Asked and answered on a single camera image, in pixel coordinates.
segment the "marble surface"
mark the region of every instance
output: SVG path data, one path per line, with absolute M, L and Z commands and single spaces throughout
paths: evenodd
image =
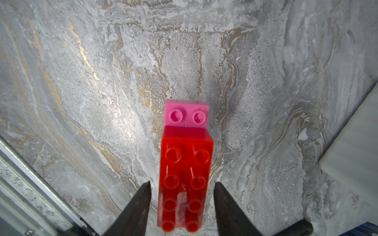
M 152 184 L 166 99 L 210 105 L 221 181 L 264 235 L 377 209 L 316 163 L 378 81 L 375 0 L 2 0 L 0 135 L 99 234 Z M 169 235 L 187 235 L 176 230 Z

